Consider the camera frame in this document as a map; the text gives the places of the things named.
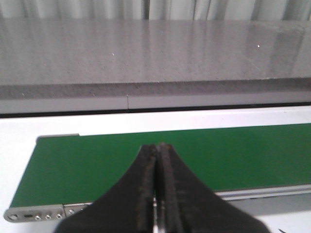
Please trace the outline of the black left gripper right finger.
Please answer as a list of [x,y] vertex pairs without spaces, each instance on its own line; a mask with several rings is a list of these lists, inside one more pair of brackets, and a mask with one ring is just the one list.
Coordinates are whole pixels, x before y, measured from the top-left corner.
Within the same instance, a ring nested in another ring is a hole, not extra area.
[[170,144],[157,146],[155,193],[159,228],[166,233],[267,233],[253,216],[208,188]]

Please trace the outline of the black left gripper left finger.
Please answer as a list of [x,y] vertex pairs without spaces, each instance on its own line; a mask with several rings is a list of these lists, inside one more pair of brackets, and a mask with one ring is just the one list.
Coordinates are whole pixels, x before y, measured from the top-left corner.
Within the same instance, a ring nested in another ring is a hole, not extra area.
[[105,194],[62,220],[56,233],[151,233],[156,146],[141,146],[134,162]]

